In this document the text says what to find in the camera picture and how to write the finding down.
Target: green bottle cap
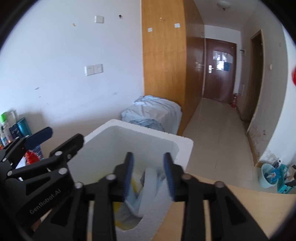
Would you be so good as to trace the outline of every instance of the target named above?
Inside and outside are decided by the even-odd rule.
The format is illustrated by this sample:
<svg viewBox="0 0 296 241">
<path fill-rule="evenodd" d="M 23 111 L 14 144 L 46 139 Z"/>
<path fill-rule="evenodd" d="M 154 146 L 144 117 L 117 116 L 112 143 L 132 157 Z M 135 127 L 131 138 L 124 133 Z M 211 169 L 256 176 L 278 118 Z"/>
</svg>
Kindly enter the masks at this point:
<svg viewBox="0 0 296 241">
<path fill-rule="evenodd" d="M 5 121 L 6 121 L 6 114 L 4 112 L 2 115 L 0 115 L 0 122 L 3 124 Z"/>
</svg>

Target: wooden cabinet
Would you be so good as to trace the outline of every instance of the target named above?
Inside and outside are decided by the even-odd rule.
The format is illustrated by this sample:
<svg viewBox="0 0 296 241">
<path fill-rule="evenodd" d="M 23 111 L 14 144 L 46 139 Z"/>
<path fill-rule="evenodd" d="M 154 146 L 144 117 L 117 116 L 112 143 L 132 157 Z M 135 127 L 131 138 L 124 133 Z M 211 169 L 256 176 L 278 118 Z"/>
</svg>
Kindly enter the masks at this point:
<svg viewBox="0 0 296 241">
<path fill-rule="evenodd" d="M 202 95 L 205 49 L 201 15 L 193 0 L 142 0 L 142 30 L 145 95 L 181 106 L 178 134 L 182 134 Z"/>
</svg>

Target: door lock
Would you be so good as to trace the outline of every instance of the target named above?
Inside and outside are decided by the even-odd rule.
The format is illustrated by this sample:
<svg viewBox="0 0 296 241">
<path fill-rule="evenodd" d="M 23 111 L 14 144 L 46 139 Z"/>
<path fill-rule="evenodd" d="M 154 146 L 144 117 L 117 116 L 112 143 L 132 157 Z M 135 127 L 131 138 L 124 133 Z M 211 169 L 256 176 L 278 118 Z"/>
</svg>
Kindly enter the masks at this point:
<svg viewBox="0 0 296 241">
<path fill-rule="evenodd" d="M 212 73 L 212 69 L 214 69 L 214 68 L 212 68 L 212 66 L 211 66 L 211 65 L 209 65 L 209 74 L 211 74 L 211 73 Z"/>
</svg>

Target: styrofoam box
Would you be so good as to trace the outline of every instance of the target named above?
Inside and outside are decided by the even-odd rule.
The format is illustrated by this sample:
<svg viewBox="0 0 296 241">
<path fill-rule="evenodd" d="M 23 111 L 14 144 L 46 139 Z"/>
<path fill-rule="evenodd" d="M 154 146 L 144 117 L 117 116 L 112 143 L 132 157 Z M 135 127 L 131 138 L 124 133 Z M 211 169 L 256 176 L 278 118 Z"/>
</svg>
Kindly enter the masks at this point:
<svg viewBox="0 0 296 241">
<path fill-rule="evenodd" d="M 163 168 L 163 155 L 170 152 L 174 163 L 186 169 L 193 141 L 120 120 L 110 120 L 85 137 L 84 147 L 68 163 L 75 182 L 90 184 L 112 173 L 124 162 L 127 152 L 134 154 L 133 172 L 142 175 L 147 167 Z M 171 205 L 167 181 L 139 224 L 130 230 L 116 227 L 119 241 L 150 241 Z"/>
</svg>

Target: wooden table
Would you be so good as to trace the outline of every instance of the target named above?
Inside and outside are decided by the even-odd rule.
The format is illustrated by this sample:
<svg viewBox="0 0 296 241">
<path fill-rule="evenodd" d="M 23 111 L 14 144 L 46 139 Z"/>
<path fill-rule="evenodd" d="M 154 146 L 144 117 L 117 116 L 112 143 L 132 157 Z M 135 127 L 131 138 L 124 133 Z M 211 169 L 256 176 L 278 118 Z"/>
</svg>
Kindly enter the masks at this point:
<svg viewBox="0 0 296 241">
<path fill-rule="evenodd" d="M 197 177 L 200 181 L 214 181 Z M 253 191 L 235 186 L 228 186 L 240 202 L 250 212 L 262 230 L 270 237 L 285 219 L 296 201 L 295 194 L 274 194 Z M 155 234 L 153 241 L 180 241 L 182 233 L 184 203 L 173 203 Z M 210 220 L 207 202 L 205 201 L 206 240 L 210 238 Z"/>
</svg>

